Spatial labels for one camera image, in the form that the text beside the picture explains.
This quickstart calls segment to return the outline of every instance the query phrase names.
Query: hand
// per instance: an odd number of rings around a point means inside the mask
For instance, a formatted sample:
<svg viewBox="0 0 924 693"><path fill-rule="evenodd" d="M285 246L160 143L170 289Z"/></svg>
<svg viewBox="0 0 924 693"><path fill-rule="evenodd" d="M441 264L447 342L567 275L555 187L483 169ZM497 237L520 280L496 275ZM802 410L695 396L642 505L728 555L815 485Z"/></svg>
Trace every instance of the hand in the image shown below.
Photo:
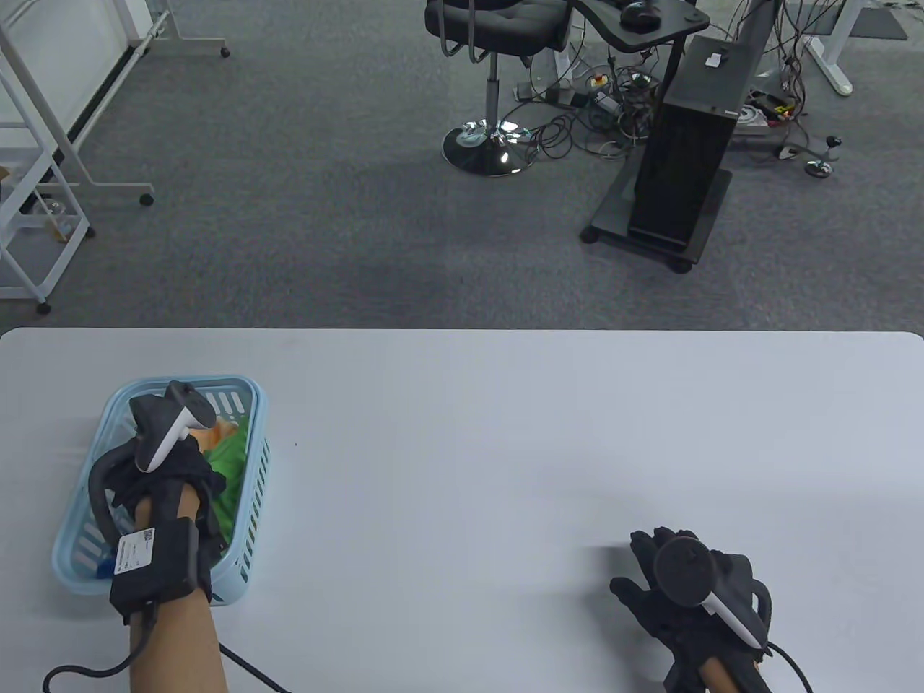
<svg viewBox="0 0 924 693"><path fill-rule="evenodd" d="M201 575L221 559L227 542L212 501L225 490L225 477L212 470L192 436L177 442L154 471L142 472L126 459L110 469L104 484L115 493L113 506L123 505L137 526L190 517L199 530ZM211 595L211 588L206 593Z"/></svg>
<svg viewBox="0 0 924 693"><path fill-rule="evenodd" d="M225 477L212 471L212 467L199 452L199 446L191 436L184 441L177 442L173 450L164 460L164 463L153 472L140 471L133 459L126 459L122 464L112 468L105 477L105 486L115 493L113 505L123 505L128 512L136 518L150 520L151 498L163 496L166 487L174 487L175 502L178 504L172 519L179 515L188 515L196 518L201 505L202 496L208 494L209 498L216 498L225 490ZM191 486L199 495L199 502L192 506L188 494L181 490L184 484Z"/></svg>
<svg viewBox="0 0 924 693"><path fill-rule="evenodd" d="M654 556L662 546L676 537L692 537L690 531L674 534L667 528L657 528L651 537L645 532L632 533L632 553L638 560L650 590L643 590L628 577L614 577L610 591L636 617L649 635L657 638L674 655L668 690L702 691L705 683L700 670L715 658L743 693L770 693L757 670L762 652L748 647L718 616L709 615L702 607L692 609L671 602L659 589L654 576ZM713 552L721 566L724 554Z"/></svg>

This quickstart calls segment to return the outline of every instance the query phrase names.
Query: green cloth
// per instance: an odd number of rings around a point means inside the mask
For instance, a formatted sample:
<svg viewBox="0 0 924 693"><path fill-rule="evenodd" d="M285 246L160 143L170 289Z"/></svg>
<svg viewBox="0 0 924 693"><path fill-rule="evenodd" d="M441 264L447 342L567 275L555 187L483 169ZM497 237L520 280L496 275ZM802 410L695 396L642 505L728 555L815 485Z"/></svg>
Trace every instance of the green cloth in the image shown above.
<svg viewBox="0 0 924 693"><path fill-rule="evenodd" d="M215 516L222 534L230 545L234 539L234 522L240 494L244 489L244 475L247 470L247 435L249 421L241 417L237 423L237 432L225 438L213 450L205 453L205 458L227 481L225 491L213 502Z"/></svg>

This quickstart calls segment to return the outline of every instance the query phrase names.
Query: white metal rack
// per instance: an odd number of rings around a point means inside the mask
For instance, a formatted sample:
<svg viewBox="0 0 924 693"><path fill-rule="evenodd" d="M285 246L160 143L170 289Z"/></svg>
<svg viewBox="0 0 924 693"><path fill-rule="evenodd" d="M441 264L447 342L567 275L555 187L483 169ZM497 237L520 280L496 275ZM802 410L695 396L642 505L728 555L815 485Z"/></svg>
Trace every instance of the white metal rack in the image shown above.
<svg viewBox="0 0 924 693"><path fill-rule="evenodd" d="M0 148L0 164L9 170L9 177L15 183L8 193L5 185L5 195L0 201L0 270L8 268L18 284L0 286L0 298L34 298L38 301L36 310L45 315L51 311L48 295L80 242L95 234L36 123L2 71L0 83L22 118L0 123L0 129L21 133L26 145ZM66 207L63 214L52 214L38 194L40 181L49 170L58 185L59 197L63 197L60 200ZM36 196L36 203L32 205L32 213L24 214L21 209L31 195ZM59 237L66 241L64 245L58 242ZM41 279L33 281L30 270Z"/></svg>
<svg viewBox="0 0 924 693"><path fill-rule="evenodd" d="M231 55L231 51L228 49L225 39L190 39L183 36L176 25L176 17L170 5L170 0L161 1L164 5L164 10L160 12L151 30L144 39L131 42L130 45L134 48L132 56L119 72L112 87L110 87L99 105L93 111L86 125L73 143L70 141L67 132L57 119L55 112L52 111L51 106L45 100L42 90L39 89L39 85L29 72L29 68L26 67L26 64L23 62L22 56L17 51L16 46L9 40L6 27L0 23L0 53L6 58L10 69L22 85L22 89L29 96L32 104L35 106L35 109L38 111L39 116L45 124L45 127L48 128L54 138L59 151L64 154L65 160L74 166L76 180L71 183L72 188L79 188L81 192L88 191L114 195L128 195L137 199L145 207L150 207L154 204L154 186L151 183L103 183L95 180L90 175L87 166L80 159L80 147L83 145L84 141L86 141L97 122L99 122L100 117L112 102L118 90L125 83L128 74L138 64L138 61L152 48L156 48L158 52L170 55L197 54L201 53L203 50L210 49L217 49L221 57L229 57ZM59 183L50 181L40 184L38 190L40 192L60 193L62 188Z"/></svg>

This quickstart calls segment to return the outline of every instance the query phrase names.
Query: barcode label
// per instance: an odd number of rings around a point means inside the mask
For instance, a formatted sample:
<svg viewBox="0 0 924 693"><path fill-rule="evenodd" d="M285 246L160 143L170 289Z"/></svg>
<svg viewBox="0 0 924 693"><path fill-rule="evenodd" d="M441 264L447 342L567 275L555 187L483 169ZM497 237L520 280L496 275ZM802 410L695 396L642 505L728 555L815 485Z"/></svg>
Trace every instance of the barcode label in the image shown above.
<svg viewBox="0 0 924 693"><path fill-rule="evenodd" d="M151 564L154 553L154 528L126 534L118 541L115 552L115 574L127 573Z"/></svg>

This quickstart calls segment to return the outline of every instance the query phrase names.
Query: chrome chair base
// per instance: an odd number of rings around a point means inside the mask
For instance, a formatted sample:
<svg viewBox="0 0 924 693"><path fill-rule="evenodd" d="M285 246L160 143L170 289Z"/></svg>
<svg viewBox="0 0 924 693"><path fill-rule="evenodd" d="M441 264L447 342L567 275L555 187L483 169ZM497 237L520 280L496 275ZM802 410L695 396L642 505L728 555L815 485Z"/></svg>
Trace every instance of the chrome chair base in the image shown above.
<svg viewBox="0 0 924 693"><path fill-rule="evenodd" d="M487 121L470 121L449 131L443 140L443 157L447 162L476 176L510 176L529 168L523 147L529 134L516 123L504 121L493 134Z"/></svg>

